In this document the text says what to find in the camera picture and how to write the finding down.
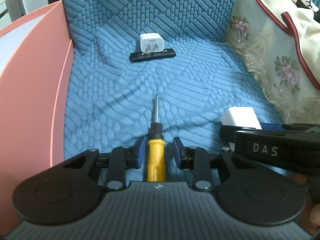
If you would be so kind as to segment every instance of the cream fabric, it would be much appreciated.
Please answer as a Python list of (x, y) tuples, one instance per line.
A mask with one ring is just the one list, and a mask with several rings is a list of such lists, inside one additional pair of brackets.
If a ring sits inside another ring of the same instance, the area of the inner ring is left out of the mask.
[[(281, 14), (290, 14), (302, 56), (320, 82), (320, 24), (313, 19), (318, 8), (297, 8), (296, 0), (261, 1), (283, 24)], [(301, 67), (293, 36), (283, 32), (256, 0), (236, 0), (226, 41), (242, 56), (285, 123), (320, 123), (320, 91)]]

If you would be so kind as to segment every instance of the red piping trim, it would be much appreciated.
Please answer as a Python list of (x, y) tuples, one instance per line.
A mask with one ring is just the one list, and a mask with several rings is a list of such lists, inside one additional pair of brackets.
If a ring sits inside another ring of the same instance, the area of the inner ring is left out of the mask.
[(284, 12), (281, 14), (282, 20), (285, 22), (287, 26), (285, 26), (281, 21), (278, 20), (278, 18), (262, 3), (261, 0), (256, 0), (258, 5), (261, 7), (261, 9), (269, 16), (271, 20), (286, 34), (293, 35), (296, 52), (298, 56), (298, 60), (301, 64), (301, 67), (303, 68), (304, 72), (306, 73), (307, 77), (309, 78), (311, 84), (315, 87), (315, 89), (320, 90), (320, 84), (318, 80), (313, 75), (312, 71), (310, 70), (308, 64), (304, 60), (302, 56), (302, 52), (300, 49), (300, 41), (299, 41), (299, 35), (296, 26), (294, 25), (294, 22), (292, 21), (291, 16), (288, 12)]
[(282, 22), (278, 20), (278, 18), (262, 3), (261, 0), (256, 0), (257, 4), (264, 10), (264, 12), (269, 16), (271, 20), (274, 21), (274, 23), (283, 30), (286, 34), (292, 35), (293, 33), (290, 32), (290, 30), (285, 26)]
[(298, 31), (296, 26), (294, 25), (292, 18), (290, 16), (290, 14), (288, 12), (284, 12), (281, 14), (282, 20), (285, 22), (285, 24), (288, 26), (288, 28), (291, 29), (291, 31), (293, 32), (293, 37), (294, 37), (294, 43), (296, 45), (296, 51), (297, 51), (297, 56), (299, 59), (299, 62), (304, 70), (304, 72), (306, 73), (306, 75), (308, 76), (311, 84), (317, 89), (320, 90), (320, 84), (317, 81), (317, 79), (315, 78), (315, 76), (313, 75), (312, 71), (310, 70), (308, 64), (306, 63), (306, 61), (304, 60), (302, 53), (301, 53), (301, 49), (300, 49), (300, 40), (299, 40), (299, 35), (298, 35)]

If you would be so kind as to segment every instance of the purple flower print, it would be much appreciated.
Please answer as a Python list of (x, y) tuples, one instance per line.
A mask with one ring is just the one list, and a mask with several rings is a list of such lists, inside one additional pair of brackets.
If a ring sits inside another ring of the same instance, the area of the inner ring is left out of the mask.
[(294, 87), (299, 81), (298, 70), (293, 69), (287, 61), (282, 62), (280, 77), (284, 81), (287, 80), (291, 87)]
[(294, 67), (295, 61), (291, 61), (290, 58), (282, 56), (281, 62), (279, 57), (277, 57), (275, 64), (277, 75), (281, 78), (279, 85), (284, 85), (284, 87), (291, 90), (292, 93), (300, 90), (298, 86), (299, 68)]
[(244, 23), (243, 21), (236, 20), (235, 26), (237, 32), (242, 36), (246, 37), (249, 32), (249, 25), (247, 23)]
[(234, 29), (236, 30), (238, 36), (245, 37), (245, 39), (248, 39), (249, 36), (249, 23), (247, 19), (244, 17), (236, 17), (233, 15), (233, 21), (230, 20), (230, 28), (234, 26)]

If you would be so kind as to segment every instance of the white charger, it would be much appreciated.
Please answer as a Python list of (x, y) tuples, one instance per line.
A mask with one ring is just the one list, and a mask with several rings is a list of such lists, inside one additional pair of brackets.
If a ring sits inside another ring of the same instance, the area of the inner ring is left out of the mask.
[(143, 33), (139, 36), (142, 53), (161, 52), (164, 50), (164, 39), (159, 33)]
[[(233, 106), (227, 109), (221, 115), (222, 125), (232, 125), (240, 127), (249, 127), (262, 129), (260, 122), (252, 107)], [(229, 142), (232, 151), (235, 150), (235, 144)]]

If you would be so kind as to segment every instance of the lace fabric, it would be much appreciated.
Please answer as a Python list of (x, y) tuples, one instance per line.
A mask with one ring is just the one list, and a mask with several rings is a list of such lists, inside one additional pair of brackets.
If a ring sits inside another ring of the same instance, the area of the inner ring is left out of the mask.
[[(248, 1), (236, 1), (233, 11), (233, 19), (236, 20), (230, 22), (226, 42), (242, 57), (247, 71), (253, 74), (266, 99), (275, 106), (285, 123), (320, 123), (320, 91), (311, 86), (300, 63), (292, 60), (297, 59), (294, 41), (289, 36), (287, 41), (283, 41), (282, 31), (273, 26), (275, 24), (263, 15), (260, 8), (254, 6), (257, 11), (249, 10)], [(253, 27), (254, 18), (258, 17), (264, 17), (265, 21), (259, 22), (265, 24)], [(282, 46), (287, 42), (291, 42), (290, 46)]]

